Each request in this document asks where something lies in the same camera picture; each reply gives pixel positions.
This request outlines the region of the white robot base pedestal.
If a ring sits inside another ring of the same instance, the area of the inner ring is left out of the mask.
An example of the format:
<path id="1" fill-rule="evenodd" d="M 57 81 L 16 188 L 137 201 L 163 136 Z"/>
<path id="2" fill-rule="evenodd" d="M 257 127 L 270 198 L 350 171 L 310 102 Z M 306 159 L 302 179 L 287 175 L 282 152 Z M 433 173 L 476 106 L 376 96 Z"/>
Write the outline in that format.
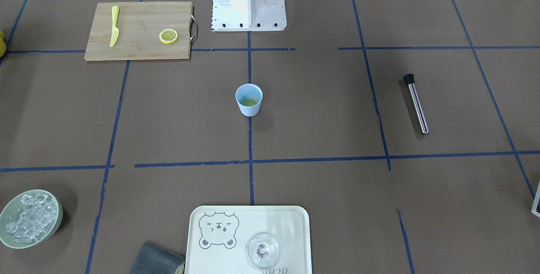
<path id="1" fill-rule="evenodd" d="M 214 32 L 268 32 L 287 27 L 285 0 L 212 0 Z"/>

